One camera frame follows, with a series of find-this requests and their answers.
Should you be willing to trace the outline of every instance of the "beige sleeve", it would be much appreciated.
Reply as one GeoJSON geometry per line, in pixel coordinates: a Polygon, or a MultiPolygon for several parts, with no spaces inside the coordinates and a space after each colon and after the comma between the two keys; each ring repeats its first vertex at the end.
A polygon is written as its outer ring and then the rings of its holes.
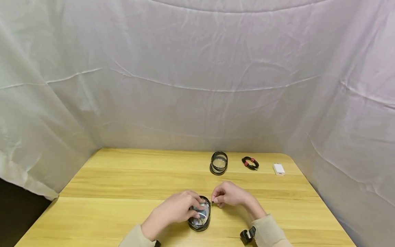
{"type": "Polygon", "coordinates": [[[292,247],[272,215],[253,221],[252,225],[256,228],[255,242],[258,247],[292,247]]]}
{"type": "Polygon", "coordinates": [[[119,247],[155,247],[155,242],[147,239],[141,231],[141,226],[137,225],[126,235],[119,247]]]}

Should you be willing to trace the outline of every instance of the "wood grain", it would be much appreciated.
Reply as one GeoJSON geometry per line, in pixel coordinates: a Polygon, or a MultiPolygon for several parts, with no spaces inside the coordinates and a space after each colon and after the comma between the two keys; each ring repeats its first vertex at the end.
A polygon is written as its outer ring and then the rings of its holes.
{"type": "MultiPolygon", "coordinates": [[[[101,149],[16,246],[118,246],[169,195],[192,189],[210,197],[223,180],[252,193],[295,247],[355,246],[289,156],[228,153],[227,172],[214,176],[209,172],[211,155],[101,149]],[[247,155],[260,163],[258,171],[243,166],[241,158],[247,155]],[[273,163],[281,163],[286,176],[276,176],[273,163]]],[[[186,223],[173,224],[158,239],[162,246],[242,247],[239,234],[249,225],[243,208],[213,207],[206,231],[194,232],[186,223]]]]}

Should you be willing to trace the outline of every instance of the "white fabric backdrop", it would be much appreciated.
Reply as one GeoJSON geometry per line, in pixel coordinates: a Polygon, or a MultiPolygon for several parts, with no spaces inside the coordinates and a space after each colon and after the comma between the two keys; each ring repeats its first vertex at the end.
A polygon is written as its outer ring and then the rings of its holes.
{"type": "Polygon", "coordinates": [[[289,154],[358,246],[395,232],[394,0],[0,1],[0,177],[101,147],[289,154]]]}

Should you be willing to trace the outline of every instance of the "wrist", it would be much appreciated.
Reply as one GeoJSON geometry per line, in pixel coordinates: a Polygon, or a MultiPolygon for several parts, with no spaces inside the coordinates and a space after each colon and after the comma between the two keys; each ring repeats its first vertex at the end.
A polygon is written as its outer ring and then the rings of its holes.
{"type": "Polygon", "coordinates": [[[165,215],[158,214],[154,209],[148,218],[141,224],[141,231],[147,239],[154,241],[159,233],[168,225],[169,223],[165,219],[165,215]]]}
{"type": "Polygon", "coordinates": [[[244,202],[244,208],[250,214],[252,221],[267,216],[267,213],[265,212],[259,201],[251,194],[249,194],[249,196],[246,197],[246,200],[244,202]]]}

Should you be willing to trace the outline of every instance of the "black cable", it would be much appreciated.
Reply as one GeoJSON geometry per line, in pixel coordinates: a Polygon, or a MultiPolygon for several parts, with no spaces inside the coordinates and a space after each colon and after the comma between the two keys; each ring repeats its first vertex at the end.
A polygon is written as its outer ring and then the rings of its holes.
{"type": "Polygon", "coordinates": [[[259,163],[254,158],[245,156],[244,158],[241,159],[241,162],[243,162],[244,166],[248,167],[248,169],[253,170],[253,171],[258,171],[259,163]],[[254,163],[254,166],[250,165],[250,163],[248,163],[247,160],[254,163]]]}
{"type": "Polygon", "coordinates": [[[215,152],[211,156],[210,171],[212,174],[220,176],[225,173],[228,168],[228,156],[224,152],[215,152]],[[222,160],[225,163],[224,167],[218,167],[213,164],[215,160],[222,160]]]}
{"type": "Polygon", "coordinates": [[[205,196],[200,196],[200,198],[202,198],[203,200],[205,200],[206,203],[209,205],[209,215],[207,215],[207,220],[206,220],[206,222],[204,223],[204,225],[202,225],[202,226],[194,225],[194,224],[192,223],[192,222],[194,221],[194,218],[189,218],[189,220],[188,220],[188,225],[189,225],[189,227],[190,227],[192,230],[197,231],[197,232],[202,232],[202,231],[206,230],[206,229],[208,228],[209,224],[210,224],[210,219],[211,219],[211,202],[210,202],[210,201],[208,200],[208,198],[205,197],[205,196]]]}

